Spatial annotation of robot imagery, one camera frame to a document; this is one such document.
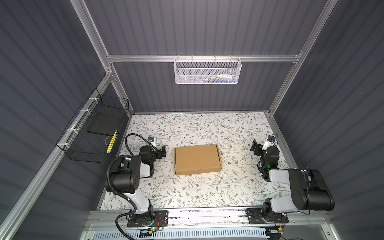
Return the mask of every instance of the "black cable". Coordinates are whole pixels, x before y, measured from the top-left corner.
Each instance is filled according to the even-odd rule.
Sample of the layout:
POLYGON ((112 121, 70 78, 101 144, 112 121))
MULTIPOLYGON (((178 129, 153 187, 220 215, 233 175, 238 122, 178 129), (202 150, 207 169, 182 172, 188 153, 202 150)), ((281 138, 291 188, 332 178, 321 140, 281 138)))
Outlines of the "black cable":
POLYGON ((128 139, 129 136, 138 136, 138 137, 140 137, 140 138, 143 139, 149 146, 151 146, 151 147, 155 150, 155 152, 157 152, 157 148, 156 148, 155 146, 153 146, 150 142, 148 142, 148 140, 146 140, 145 138, 143 138, 143 136, 140 136, 140 135, 137 134, 137 133, 129 133, 129 134, 127 134, 127 136, 125 136, 124 142, 125 142, 125 146, 127 147, 128 152, 129 152, 132 156, 135 156, 135 155, 133 154, 133 152, 132 152, 132 151, 130 150, 130 148, 128 147, 127 139, 128 139))
POLYGON ((131 210, 131 211, 126 212, 126 213, 124 213, 124 214, 120 214, 120 215, 117 216, 116 219, 115 219, 115 224, 116 224, 116 227, 118 228, 119 232, 120 232, 124 237, 128 238, 129 240, 135 240, 135 239, 134 239, 134 238, 131 238, 130 236, 128 236, 128 235, 121 229, 121 227, 120 227, 120 225, 119 225, 119 218, 124 217, 124 216, 128 216, 128 215, 131 215, 131 214, 133 214, 133 213, 135 213, 135 212, 136 212, 136 210, 131 210))
POLYGON ((114 194, 114 195, 117 195, 117 196, 120 196, 122 198, 124 198, 125 200, 127 200, 133 207, 133 210, 127 212, 127 213, 124 213, 124 214, 120 214, 119 216, 116 217, 115 219, 115 224, 116 224, 116 227, 118 228, 119 232, 126 238, 128 238, 129 240, 134 240, 133 238, 131 238, 130 236, 128 236, 120 227, 119 225, 119 218, 123 217, 123 216, 127 216, 127 215, 130 215, 132 213, 135 213, 136 210, 137 210, 137 206, 136 204, 131 201, 129 199, 129 197, 125 196, 124 194, 122 194, 121 192, 117 191, 116 188, 114 187, 114 185, 111 183, 111 180, 109 179, 109 175, 111 174, 111 167, 112 165, 117 161, 117 160, 121 160, 122 158, 125 158, 125 157, 131 157, 130 155, 120 155, 120 156, 117 156, 108 166, 108 169, 107 169, 107 184, 108 184, 108 187, 109 189, 111 190, 111 192, 114 194))
POLYGON ((304 240, 302 238, 290 238, 290 239, 286 239, 283 237, 283 235, 281 235, 281 237, 284 239, 284 240, 304 240))
POLYGON ((257 163, 257 170, 259 170, 259 172, 261 172, 261 170, 260 170, 260 163, 261 163, 262 161, 260 160, 258 163, 257 163))
POLYGON ((157 229, 153 230, 153 231, 151 231, 152 228, 142 229, 142 230, 140 230, 140 237, 142 237, 142 236, 151 237, 152 234, 154 234, 155 232, 158 231, 159 226, 160 226, 159 218, 156 218, 156 220, 157 220, 157 229))
POLYGON ((305 214, 305 215, 310 215, 311 214, 311 210, 308 212, 308 214, 305 213, 305 212, 301 212, 301 211, 296 211, 296 212, 299 212, 299 213, 302 213, 302 214, 305 214))
POLYGON ((273 137, 274 135, 276 135, 277 143, 279 143, 279 136, 275 133, 275 134, 272 135, 272 137, 273 137))
POLYGON ((121 192, 117 191, 116 188, 114 187, 114 185, 111 183, 111 180, 109 179, 109 176, 111 174, 111 168, 112 168, 112 165, 117 161, 117 160, 121 160, 122 158, 125 158, 125 157, 131 157, 130 155, 120 155, 120 156, 117 156, 108 166, 108 169, 107 169, 107 184, 108 184, 108 187, 109 189, 111 190, 111 192, 114 194, 114 195, 117 195, 117 196, 120 196, 122 198, 124 198, 125 200, 128 200, 128 202, 130 204, 132 204, 133 206, 133 210, 136 211, 137 207, 136 207, 136 204, 132 201, 130 201, 130 199, 125 196, 124 194, 122 194, 121 192))

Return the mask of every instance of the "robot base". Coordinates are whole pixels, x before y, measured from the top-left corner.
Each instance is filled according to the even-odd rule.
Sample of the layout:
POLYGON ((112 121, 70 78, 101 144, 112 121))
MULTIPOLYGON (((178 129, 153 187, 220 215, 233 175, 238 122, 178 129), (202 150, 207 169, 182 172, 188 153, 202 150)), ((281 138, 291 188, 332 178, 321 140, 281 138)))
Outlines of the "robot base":
POLYGON ((149 216, 140 216, 141 214, 131 214, 127 216, 127 227, 157 227, 156 218, 160 218, 159 227, 166 227, 168 225, 168 211, 153 211, 153 218, 149 216))
POLYGON ((287 215, 272 211, 271 198, 268 198, 264 201, 262 208, 249 208, 245 210, 245 213, 247 214, 250 224, 288 223, 287 215))
POLYGON ((283 216, 282 214, 279 214, 279 216, 274 216, 274 218, 271 218, 271 216, 265 217, 262 214, 262 210, 258 212, 254 212, 253 215, 248 215, 248 221, 249 224, 265 224, 265 223, 288 223, 288 217, 283 216))

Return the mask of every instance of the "aluminum frame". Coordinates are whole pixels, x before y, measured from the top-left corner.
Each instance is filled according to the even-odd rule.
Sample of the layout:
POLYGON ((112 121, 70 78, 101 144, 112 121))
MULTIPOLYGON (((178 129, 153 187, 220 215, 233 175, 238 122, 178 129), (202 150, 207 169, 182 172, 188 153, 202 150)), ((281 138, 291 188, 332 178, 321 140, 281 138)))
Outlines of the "aluminum frame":
MULTIPOLYGON (((92 95, 89 97, 88 101, 84 104, 82 109, 88 109, 91 103, 94 101, 92 98, 96 98, 99 93, 105 92, 109 83, 111 82, 111 78, 111 73, 107 73, 105 75, 100 84, 97 86, 97 90, 93 91, 92 95)), ((85 111, 79 111, 78 115, 75 117, 69 128, 74 128, 84 114, 85 111)), ((70 132, 67 131, 59 142, 66 142, 69 136, 70 132)), ((40 196, 49 179, 55 172, 56 168, 59 166, 64 155, 64 152, 58 146, 55 146, 51 154, 45 160, 39 171, 36 173, 32 181, 29 183, 23 194, 17 200, 16 204, 13 206, 7 217, 0 225, 1 240, 11 240, 16 234, 17 230, 23 223, 25 217, 28 215, 32 206, 35 204, 37 198, 40 196)))
MULTIPOLYGON (((103 40, 101 39, 101 36, 99 34, 99 31, 96 28, 96 25, 92 19, 91 13, 88 10, 87 5, 85 4, 84 0, 70 0, 73 8, 75 9, 75 12, 77 16, 80 19, 81 24, 83 25, 83 28, 85 29, 85 32, 88 35, 89 40, 92 43, 93 48, 95 49, 101 64, 104 67, 105 72, 112 71, 114 77, 114 80, 111 81, 113 88, 116 91, 116 94, 119 98, 126 98, 128 99, 128 96, 124 90, 124 87, 122 86, 122 83, 119 79, 119 76, 117 75, 117 72, 112 64, 110 64, 106 57, 108 56, 107 49, 103 43, 103 40)), ((132 108, 131 102, 129 103, 129 118, 132 117, 134 114, 134 109, 132 108)))
POLYGON ((295 55, 108 55, 109 63, 173 63, 175 59, 181 61, 229 61, 232 58, 240 58, 241 62, 288 62, 297 63, 300 54, 295 55))
POLYGON ((319 36, 322 28, 324 27, 325 22, 327 21, 328 17, 330 16, 332 10, 334 9, 336 3, 338 0, 327 0, 324 4, 324 7, 322 8, 315 24, 313 25, 313 28, 311 29, 307 39, 304 42, 304 45, 300 51, 300 59, 297 63, 295 63, 290 71, 288 72, 283 84, 281 85, 279 91, 277 92, 275 99, 272 102, 271 107, 269 108, 269 112, 274 115, 277 108, 279 107, 281 101, 284 98, 284 95, 288 91, 288 88, 291 86, 291 83, 293 82, 294 78, 296 77, 297 73, 299 72, 301 66, 303 65, 304 60, 307 58, 309 51, 311 50, 314 42, 316 41, 317 37, 319 36))
POLYGON ((272 132, 276 133, 278 135, 278 145, 280 146, 281 152, 284 155, 285 161, 288 164, 289 168, 298 168, 297 164, 295 162, 295 159, 293 158, 293 155, 288 147, 287 142, 284 139, 284 136, 282 132, 280 131, 279 126, 277 125, 277 122, 273 115, 270 113, 265 113, 266 118, 268 120, 269 125, 271 126, 272 132))
POLYGON ((259 110, 259 111, 187 111, 187 112, 139 112, 135 113, 135 115, 143 115, 143 114, 189 114, 189 113, 267 113, 268 110, 259 110))
MULTIPOLYGON (((179 209, 155 209, 167 210, 168 226, 166 228, 209 228, 209 227, 243 227, 250 226, 245 209, 257 207, 203 207, 203 208, 179 208, 179 209)), ((84 231, 116 230, 115 218, 128 210, 99 210, 91 211, 85 224, 84 231)), ((325 211, 305 215, 301 213, 289 213, 290 220, 286 225, 327 225, 330 220, 325 211)), ((274 227, 273 223, 252 224, 255 227, 274 227)))
POLYGON ((341 240, 333 224, 322 224, 321 227, 327 240, 341 240))

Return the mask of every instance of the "gray wall panel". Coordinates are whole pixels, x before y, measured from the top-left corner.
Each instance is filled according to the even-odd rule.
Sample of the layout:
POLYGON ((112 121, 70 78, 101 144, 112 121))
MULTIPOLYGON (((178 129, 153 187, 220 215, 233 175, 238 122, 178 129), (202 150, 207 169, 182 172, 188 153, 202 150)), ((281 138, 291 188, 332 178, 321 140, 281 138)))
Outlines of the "gray wall panel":
POLYGON ((296 54, 324 0, 86 0, 110 55, 296 54))
POLYGON ((114 63, 136 112, 268 110, 291 63, 243 63, 238 84, 176 84, 172 63, 114 63))
MULTIPOLYGON (((3 221, 105 71, 69 1, 0 1, 0 36, 3 221)), ((105 167, 71 162, 59 165, 14 239, 53 239, 59 229, 68 229, 66 239, 78 238, 72 229, 82 228, 96 207, 105 167), (59 201, 42 204, 45 195, 77 209, 68 211, 59 201)))
POLYGON ((327 182, 343 239, 383 228, 383 3, 338 2, 275 114, 298 166, 327 182))

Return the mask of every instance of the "mounting plate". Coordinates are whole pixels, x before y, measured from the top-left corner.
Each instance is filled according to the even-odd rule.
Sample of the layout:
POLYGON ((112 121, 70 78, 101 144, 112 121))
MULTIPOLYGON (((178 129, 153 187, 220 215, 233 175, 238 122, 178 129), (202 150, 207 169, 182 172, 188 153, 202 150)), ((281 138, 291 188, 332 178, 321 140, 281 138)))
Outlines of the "mounting plate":
MULTIPOLYGON (((266 222, 264 221, 263 219, 263 216, 261 214, 261 212, 253 212, 253 214, 248 214, 247 215, 247 218, 248 218, 248 221, 249 221, 249 224, 265 224, 265 223, 271 223, 271 222, 266 222)), ((282 218, 280 218, 275 220, 275 223, 278 224, 278 223, 288 223, 289 220, 288 220, 288 217, 287 216, 283 216, 282 218)))
POLYGON ((163 221, 161 220, 159 221, 160 227, 166 227, 168 225, 168 211, 153 211, 153 213, 155 214, 155 217, 154 217, 155 220, 152 222, 151 225, 149 226, 143 225, 138 221, 137 218, 134 218, 131 214, 127 217, 128 218, 127 227, 157 227, 156 218, 160 218, 163 220, 163 221))

